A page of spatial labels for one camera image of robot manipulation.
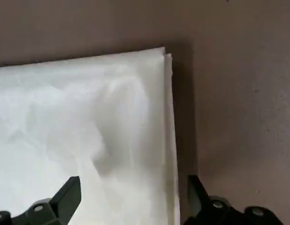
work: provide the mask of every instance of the white paper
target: white paper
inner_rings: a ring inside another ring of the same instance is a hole
[[[170,60],[161,48],[0,68],[0,210],[79,175],[69,224],[177,225]]]

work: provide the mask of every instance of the white tissue paper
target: white tissue paper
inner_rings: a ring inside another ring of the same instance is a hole
[[[178,225],[171,56],[152,49],[0,68],[0,210],[79,175],[70,225]]]

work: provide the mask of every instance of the brown surface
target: brown surface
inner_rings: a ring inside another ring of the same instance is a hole
[[[162,45],[174,56],[182,220],[196,115],[209,193],[290,224],[290,0],[0,0],[0,66]]]

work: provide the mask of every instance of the black plastic part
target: black plastic part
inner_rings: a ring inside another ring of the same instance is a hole
[[[193,216],[184,225],[282,225],[276,215],[263,207],[251,206],[244,213],[227,201],[211,199],[199,178],[188,177],[188,201]]]
[[[17,217],[0,211],[0,225],[66,225],[80,202],[80,179],[70,177],[51,200],[38,201]]]

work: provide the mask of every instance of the gray background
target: gray background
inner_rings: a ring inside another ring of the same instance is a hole
[[[186,178],[290,224],[290,0],[0,0],[0,66],[165,45]]]

